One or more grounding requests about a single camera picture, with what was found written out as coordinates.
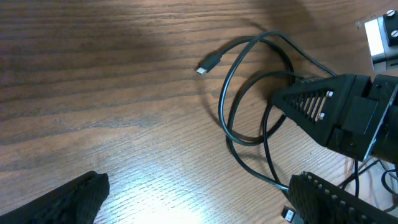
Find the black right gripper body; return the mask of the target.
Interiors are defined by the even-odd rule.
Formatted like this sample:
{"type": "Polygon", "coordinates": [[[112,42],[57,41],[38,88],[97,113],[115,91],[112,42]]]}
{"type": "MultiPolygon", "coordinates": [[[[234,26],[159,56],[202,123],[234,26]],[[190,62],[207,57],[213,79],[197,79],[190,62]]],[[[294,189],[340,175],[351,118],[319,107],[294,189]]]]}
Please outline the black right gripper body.
{"type": "Polygon", "coordinates": [[[373,156],[397,164],[397,77],[352,86],[326,147],[359,161],[373,156]]]}

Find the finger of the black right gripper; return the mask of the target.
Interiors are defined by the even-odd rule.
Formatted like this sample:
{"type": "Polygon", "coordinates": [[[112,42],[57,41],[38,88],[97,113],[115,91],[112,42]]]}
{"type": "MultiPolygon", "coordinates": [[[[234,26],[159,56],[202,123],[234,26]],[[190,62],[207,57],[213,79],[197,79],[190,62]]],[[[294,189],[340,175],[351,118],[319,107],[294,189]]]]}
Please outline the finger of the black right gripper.
{"type": "Polygon", "coordinates": [[[356,75],[296,83],[274,93],[272,104],[319,145],[326,146],[356,75]]]}

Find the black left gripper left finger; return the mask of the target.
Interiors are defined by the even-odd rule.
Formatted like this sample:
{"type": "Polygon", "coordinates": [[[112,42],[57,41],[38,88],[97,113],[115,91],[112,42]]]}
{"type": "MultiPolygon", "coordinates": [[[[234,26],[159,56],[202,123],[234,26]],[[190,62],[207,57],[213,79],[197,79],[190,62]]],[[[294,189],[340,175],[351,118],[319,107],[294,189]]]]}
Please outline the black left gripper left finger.
{"type": "Polygon", "coordinates": [[[1,223],[93,223],[108,195],[108,175],[89,171],[1,215],[1,223]]]}

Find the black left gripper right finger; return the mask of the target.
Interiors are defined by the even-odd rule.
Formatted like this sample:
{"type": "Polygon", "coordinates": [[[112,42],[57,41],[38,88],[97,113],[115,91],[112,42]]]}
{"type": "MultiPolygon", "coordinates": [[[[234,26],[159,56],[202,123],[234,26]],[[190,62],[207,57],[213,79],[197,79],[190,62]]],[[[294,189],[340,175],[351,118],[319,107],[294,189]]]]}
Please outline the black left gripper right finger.
{"type": "Polygon", "coordinates": [[[289,201],[304,223],[397,224],[396,217],[311,172],[291,177],[289,201]]]}

